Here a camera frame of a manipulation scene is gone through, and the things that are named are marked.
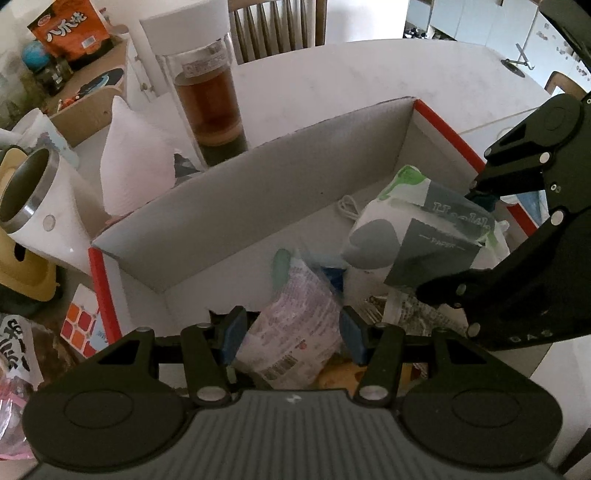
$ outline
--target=bottle label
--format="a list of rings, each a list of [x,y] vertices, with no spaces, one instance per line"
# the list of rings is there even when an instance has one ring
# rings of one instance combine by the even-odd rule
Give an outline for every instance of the bottle label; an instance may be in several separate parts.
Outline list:
[[[226,54],[226,49],[223,48],[206,59],[195,60],[191,63],[183,65],[183,73],[185,77],[199,77],[206,73],[212,72],[219,67],[229,65],[230,60]]]

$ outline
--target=white bottle cap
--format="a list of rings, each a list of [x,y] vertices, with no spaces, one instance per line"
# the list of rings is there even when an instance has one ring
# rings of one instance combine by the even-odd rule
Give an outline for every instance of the white bottle cap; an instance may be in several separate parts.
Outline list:
[[[207,47],[230,31],[227,0],[196,0],[187,7],[139,21],[155,55]]]

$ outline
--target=yellow container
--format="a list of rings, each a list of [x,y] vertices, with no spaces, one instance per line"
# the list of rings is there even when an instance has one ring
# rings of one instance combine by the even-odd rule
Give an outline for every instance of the yellow container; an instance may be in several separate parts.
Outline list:
[[[18,166],[27,158],[16,146],[0,153],[0,197]],[[0,284],[38,301],[49,301],[56,292],[56,266],[25,249],[0,229]]]

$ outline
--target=white tumbler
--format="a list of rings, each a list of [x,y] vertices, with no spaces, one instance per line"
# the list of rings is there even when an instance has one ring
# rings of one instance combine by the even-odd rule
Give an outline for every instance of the white tumbler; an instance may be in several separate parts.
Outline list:
[[[0,227],[10,238],[58,265],[89,275],[90,242],[108,219],[92,187],[47,148],[27,157],[0,199]]]

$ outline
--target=stainless steel cup rim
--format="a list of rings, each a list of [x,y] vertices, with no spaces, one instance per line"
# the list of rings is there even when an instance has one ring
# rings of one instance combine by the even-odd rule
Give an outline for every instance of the stainless steel cup rim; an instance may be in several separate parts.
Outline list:
[[[56,178],[59,154],[40,148],[16,169],[0,198],[0,227],[8,234],[20,230],[35,214]]]

